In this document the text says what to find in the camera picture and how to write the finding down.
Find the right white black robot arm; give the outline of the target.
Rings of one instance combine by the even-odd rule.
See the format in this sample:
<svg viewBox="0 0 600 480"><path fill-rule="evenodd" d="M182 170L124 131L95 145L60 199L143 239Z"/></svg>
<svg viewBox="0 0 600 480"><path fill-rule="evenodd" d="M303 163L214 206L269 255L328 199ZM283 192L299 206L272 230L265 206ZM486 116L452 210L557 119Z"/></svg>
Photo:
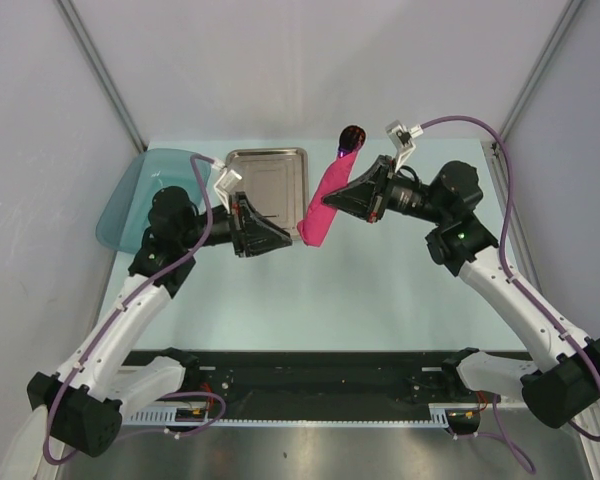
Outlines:
<svg viewBox="0 0 600 480"><path fill-rule="evenodd" d="M600 400L600 337L592 338L553 308L507 262L498 240L474 210L483 198L476 169L446 163L430 184L396 172L379 156L348 185L324 196L329 207L369 223L388 211L434 224L432 260L477 292L526 348L527 361L465 348L442 364L441 388L453 401L486 391L523 401L558 429Z"/></svg>

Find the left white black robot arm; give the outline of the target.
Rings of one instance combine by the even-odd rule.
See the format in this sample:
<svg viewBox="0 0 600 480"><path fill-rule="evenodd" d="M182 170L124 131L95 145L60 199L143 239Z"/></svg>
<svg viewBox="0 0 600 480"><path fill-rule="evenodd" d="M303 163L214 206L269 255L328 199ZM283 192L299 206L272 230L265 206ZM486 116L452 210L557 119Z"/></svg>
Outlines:
<svg viewBox="0 0 600 480"><path fill-rule="evenodd" d="M146 327L173 300L195 252L230 244L240 258L291 246L291 236L262 216L243 192L200 213L185 189L153 197L141 248L111 309L56 371L27 385L32 408L47 410L46 435L90 457L102 455L124 419L171 394L187 400L201 387L195 357L169 349L126 379L117 373Z"/></svg>

